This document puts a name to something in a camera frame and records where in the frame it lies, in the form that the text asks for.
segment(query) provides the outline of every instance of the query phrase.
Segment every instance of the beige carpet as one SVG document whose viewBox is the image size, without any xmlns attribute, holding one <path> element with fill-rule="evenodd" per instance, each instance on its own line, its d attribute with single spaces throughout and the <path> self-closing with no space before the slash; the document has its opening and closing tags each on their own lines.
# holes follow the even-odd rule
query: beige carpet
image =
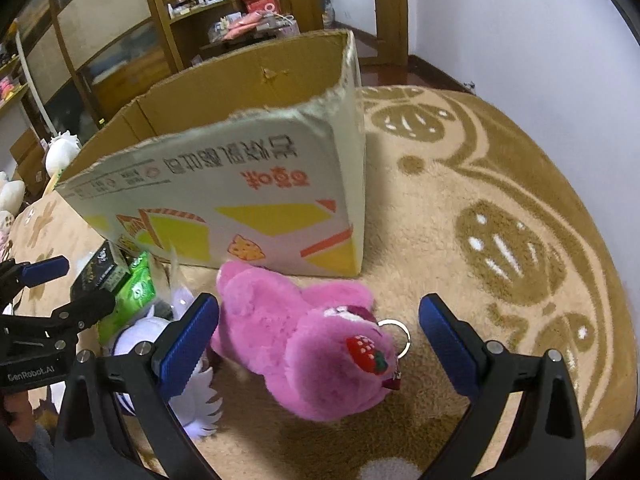
<svg viewBox="0 0 640 480">
<path fill-rule="evenodd" d="M 281 409 L 260 377 L 225 363 L 214 379 L 224 399 L 221 429 L 198 448 L 224 480 L 417 479 L 466 407 L 418 328 L 420 298 L 437 292 L 484 338 L 522 353 L 562 351 L 593 472 L 632 420 L 636 350 L 620 280 L 590 216 L 535 143 L 480 99 L 408 87 L 362 94 L 361 280 L 375 293 L 377 316 L 412 332 L 402 390 L 367 413 L 316 424 Z M 19 260 L 65 254 L 75 261 L 100 243 L 56 193 L 27 220 L 23 213 L 12 231 Z M 214 292 L 212 270 L 186 274 L 198 292 Z M 59 280 L 25 294 L 21 309 L 48 314 L 68 297 L 68 285 Z M 512 402 L 506 422 L 514 410 Z M 484 467 L 507 431 L 501 425 Z"/>
</svg>

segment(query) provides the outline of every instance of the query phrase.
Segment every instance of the glass cabinet door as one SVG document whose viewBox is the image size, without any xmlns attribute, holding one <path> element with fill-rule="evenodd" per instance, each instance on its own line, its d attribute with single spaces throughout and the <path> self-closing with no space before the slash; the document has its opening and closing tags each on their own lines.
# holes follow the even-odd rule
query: glass cabinet door
<svg viewBox="0 0 640 480">
<path fill-rule="evenodd" d="M 49 0 L 29 0 L 16 18 L 25 55 L 51 26 Z"/>
<path fill-rule="evenodd" d="M 91 114 L 84 106 L 82 98 L 70 79 L 44 105 L 51 122 L 59 132 L 77 135 L 81 144 L 87 142 L 98 131 Z"/>
<path fill-rule="evenodd" d="M 153 23 L 147 22 L 98 54 L 80 71 L 105 120 L 171 75 Z"/>
</svg>

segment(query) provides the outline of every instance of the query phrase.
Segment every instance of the blue gripper pad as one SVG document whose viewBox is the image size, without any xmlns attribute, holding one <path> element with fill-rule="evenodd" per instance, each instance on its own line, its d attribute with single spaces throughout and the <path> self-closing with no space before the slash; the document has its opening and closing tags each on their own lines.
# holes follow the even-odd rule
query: blue gripper pad
<svg viewBox="0 0 640 480">
<path fill-rule="evenodd" d="M 200 294 L 184 316 L 169 323 L 156 340 L 152 368 L 165 402 L 184 391 L 218 326 L 219 317 L 216 298 L 211 294 Z"/>
<path fill-rule="evenodd" d="M 66 276 L 68 272 L 69 260 L 64 256 L 56 256 L 49 260 L 24 266 L 20 280 L 24 286 L 31 288 L 57 278 L 62 278 L 62 276 Z"/>
<path fill-rule="evenodd" d="M 478 367 L 452 327 L 457 320 L 452 313 L 441 311 L 437 301 L 442 300 L 435 294 L 425 296 L 420 301 L 420 327 L 457 393 L 473 401 L 480 391 Z"/>
</svg>

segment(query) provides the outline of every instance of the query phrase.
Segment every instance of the pink teddy bear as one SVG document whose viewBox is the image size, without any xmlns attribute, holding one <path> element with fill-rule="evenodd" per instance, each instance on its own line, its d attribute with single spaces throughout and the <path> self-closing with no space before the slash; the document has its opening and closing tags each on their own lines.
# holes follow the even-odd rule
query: pink teddy bear
<svg viewBox="0 0 640 480">
<path fill-rule="evenodd" d="M 385 398 L 396 349 L 357 282 L 299 288 L 242 262 L 218 273 L 220 323 L 211 347 L 264 376 L 267 389 L 301 418 L 328 422 L 364 412 Z"/>
</svg>

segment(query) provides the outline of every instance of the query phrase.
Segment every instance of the person's hand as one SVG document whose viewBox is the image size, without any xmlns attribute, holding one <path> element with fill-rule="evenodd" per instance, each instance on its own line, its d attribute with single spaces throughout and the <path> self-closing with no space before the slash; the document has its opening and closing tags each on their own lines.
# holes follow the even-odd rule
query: person's hand
<svg viewBox="0 0 640 480">
<path fill-rule="evenodd" d="M 19 442 L 28 442 L 36 431 L 36 419 L 29 402 L 28 392 L 4 397 L 4 409 L 12 416 L 9 429 Z"/>
</svg>

